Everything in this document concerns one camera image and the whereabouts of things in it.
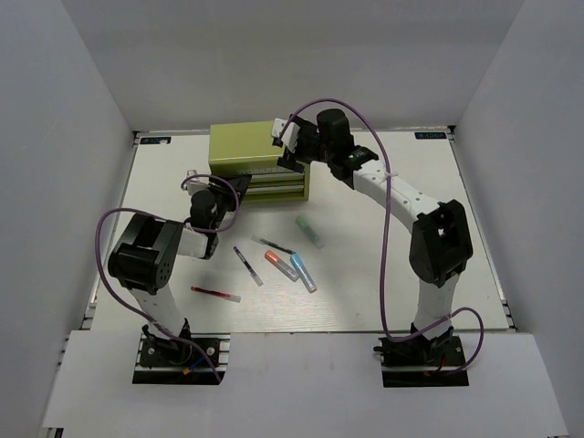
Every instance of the green box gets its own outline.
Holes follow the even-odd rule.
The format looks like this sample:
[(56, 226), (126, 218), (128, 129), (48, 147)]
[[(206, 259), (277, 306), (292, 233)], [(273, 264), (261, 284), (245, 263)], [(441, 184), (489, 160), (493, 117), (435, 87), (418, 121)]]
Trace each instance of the green box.
[(272, 146), (272, 121), (211, 125), (209, 167), (217, 176), (252, 175), (244, 202), (306, 201), (310, 166), (304, 173), (277, 165), (282, 148)]

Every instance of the black label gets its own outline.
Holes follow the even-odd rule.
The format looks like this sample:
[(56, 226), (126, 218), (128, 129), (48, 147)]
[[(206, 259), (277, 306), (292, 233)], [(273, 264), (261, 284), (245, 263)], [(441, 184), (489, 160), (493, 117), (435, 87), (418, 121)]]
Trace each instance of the black label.
[(142, 137), (140, 144), (169, 144), (172, 137)]
[(415, 132), (417, 140), (446, 140), (444, 132)]

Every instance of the tabletop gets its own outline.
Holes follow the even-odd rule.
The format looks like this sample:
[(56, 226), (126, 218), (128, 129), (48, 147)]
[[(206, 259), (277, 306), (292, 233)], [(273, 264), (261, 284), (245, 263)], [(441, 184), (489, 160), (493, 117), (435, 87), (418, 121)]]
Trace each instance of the tabletop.
[[(379, 148), (366, 132), (354, 132), (358, 144)], [(413, 132), (381, 132), (391, 170), (421, 192), (442, 201), (456, 199), (467, 212), (474, 255), (461, 276), (453, 308), (469, 306), (483, 317), (487, 329), (508, 329), (489, 260), (448, 140), (416, 140)], [(209, 136), (172, 136), (170, 144), (142, 144), (125, 193), (123, 206), (140, 208), (182, 221), (190, 199), (180, 188), (187, 171), (209, 172)], [(322, 237), (317, 249), (294, 220), (303, 214)], [(189, 319), (193, 332), (278, 331), (381, 331), (379, 273), (383, 209), (352, 191), (329, 173), (325, 164), (313, 163), (310, 198), (306, 202), (244, 205), (233, 228), (219, 236), (210, 260), (177, 257), (170, 287), (178, 309)], [(114, 239), (120, 236), (130, 214), (123, 214)], [(266, 246), (252, 235), (297, 251), (318, 286), (309, 294), (301, 281), (291, 282), (264, 259)], [(264, 280), (258, 287), (237, 258), (237, 245)], [(418, 278), (409, 261), (410, 235), (397, 220), (391, 222), (386, 280), (386, 307), (392, 330), (409, 330), (416, 312)], [(117, 291), (135, 304), (119, 282)], [(237, 294), (241, 303), (192, 292), (198, 286)], [(137, 330), (143, 321), (122, 308), (98, 287), (98, 304), (92, 330)], [(453, 320), (456, 329), (476, 329), (472, 315)]]

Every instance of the red marker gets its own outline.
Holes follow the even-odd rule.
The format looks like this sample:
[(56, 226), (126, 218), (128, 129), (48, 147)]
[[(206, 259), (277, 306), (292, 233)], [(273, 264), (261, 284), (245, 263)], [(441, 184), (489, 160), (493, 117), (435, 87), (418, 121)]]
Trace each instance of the red marker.
[(203, 294), (215, 295), (216, 297), (228, 299), (234, 303), (241, 302), (241, 297), (238, 295), (225, 294), (225, 292), (217, 292), (216, 290), (203, 289), (202, 287), (192, 286), (191, 290), (194, 292), (201, 292)]

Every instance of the white wall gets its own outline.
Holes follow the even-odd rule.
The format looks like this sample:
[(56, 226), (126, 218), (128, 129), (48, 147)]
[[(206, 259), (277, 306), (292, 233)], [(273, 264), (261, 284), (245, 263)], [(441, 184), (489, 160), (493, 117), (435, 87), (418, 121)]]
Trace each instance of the white wall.
[(378, 127), (456, 123), (523, 0), (64, 0), (134, 130), (345, 99)]
[(584, 436), (584, 2), (526, 0), (462, 117), (456, 156), (517, 325)]
[(58, 0), (1, 2), (0, 58), (0, 434), (20, 438), (83, 318), (132, 136)]

